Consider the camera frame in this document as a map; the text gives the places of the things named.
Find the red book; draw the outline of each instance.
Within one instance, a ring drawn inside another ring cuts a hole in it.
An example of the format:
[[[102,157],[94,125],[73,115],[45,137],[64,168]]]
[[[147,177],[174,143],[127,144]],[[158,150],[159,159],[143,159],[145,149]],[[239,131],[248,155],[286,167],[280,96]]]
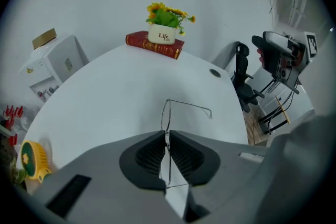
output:
[[[126,36],[126,44],[130,46],[143,48],[146,50],[151,50],[153,52],[166,55],[176,60],[178,59],[182,51],[184,41],[176,39],[175,43],[172,45],[163,45],[163,44],[151,43],[147,39],[147,37],[148,37],[148,31],[131,33]]]

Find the white desk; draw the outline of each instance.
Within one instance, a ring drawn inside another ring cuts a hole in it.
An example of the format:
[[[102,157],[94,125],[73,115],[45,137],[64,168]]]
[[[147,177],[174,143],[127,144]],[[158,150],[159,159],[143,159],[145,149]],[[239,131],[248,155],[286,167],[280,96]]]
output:
[[[210,68],[222,77],[213,76]],[[160,130],[166,99],[203,106],[213,114],[209,119],[202,109],[172,103],[170,130],[247,144],[244,117],[226,71],[185,52],[174,60],[127,45],[70,77],[42,107],[26,139],[46,149],[51,169],[62,168],[95,146]],[[166,154],[161,168],[166,181],[168,163]],[[38,183],[29,181],[27,188],[32,192]],[[185,182],[173,163],[170,186]],[[187,186],[167,192],[167,200],[179,215],[186,194]]]

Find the office chair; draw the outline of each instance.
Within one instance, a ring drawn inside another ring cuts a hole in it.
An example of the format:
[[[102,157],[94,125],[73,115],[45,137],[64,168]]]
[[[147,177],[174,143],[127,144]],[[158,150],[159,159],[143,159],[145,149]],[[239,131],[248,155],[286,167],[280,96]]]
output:
[[[247,78],[253,79],[252,76],[246,73],[248,60],[247,56],[250,51],[248,47],[237,42],[236,44],[236,71],[232,77],[232,84],[235,87],[240,106],[245,112],[250,112],[249,103],[257,105],[257,96],[264,98],[265,96],[257,90],[252,90],[251,86],[245,83]]]

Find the flower pot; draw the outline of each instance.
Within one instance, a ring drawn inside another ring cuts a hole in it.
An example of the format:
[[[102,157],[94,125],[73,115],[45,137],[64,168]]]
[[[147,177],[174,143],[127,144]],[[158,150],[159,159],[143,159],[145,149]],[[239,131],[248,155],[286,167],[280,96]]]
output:
[[[152,43],[172,45],[175,43],[176,29],[164,25],[151,25],[148,40]]]

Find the black rectangular slot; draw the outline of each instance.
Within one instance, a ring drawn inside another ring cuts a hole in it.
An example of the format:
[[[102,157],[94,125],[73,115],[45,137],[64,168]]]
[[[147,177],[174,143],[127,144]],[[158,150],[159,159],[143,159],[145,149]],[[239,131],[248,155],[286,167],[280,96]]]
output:
[[[64,218],[76,200],[89,184],[91,178],[76,175],[72,180],[47,204],[47,208]]]

